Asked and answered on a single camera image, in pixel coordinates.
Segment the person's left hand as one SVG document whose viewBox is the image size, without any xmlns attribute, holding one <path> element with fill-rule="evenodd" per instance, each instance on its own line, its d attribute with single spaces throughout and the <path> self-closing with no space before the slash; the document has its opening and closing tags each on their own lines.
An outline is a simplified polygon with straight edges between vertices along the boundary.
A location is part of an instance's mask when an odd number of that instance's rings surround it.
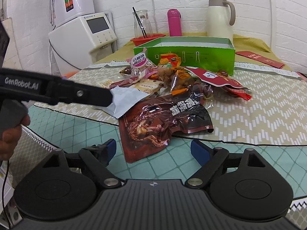
<svg viewBox="0 0 307 230">
<path fill-rule="evenodd" d="M 0 142 L 0 160 L 3 161 L 11 158 L 22 134 L 22 125 L 28 126 L 30 122 L 30 116 L 26 115 L 17 127 L 3 132 Z"/>
</svg>

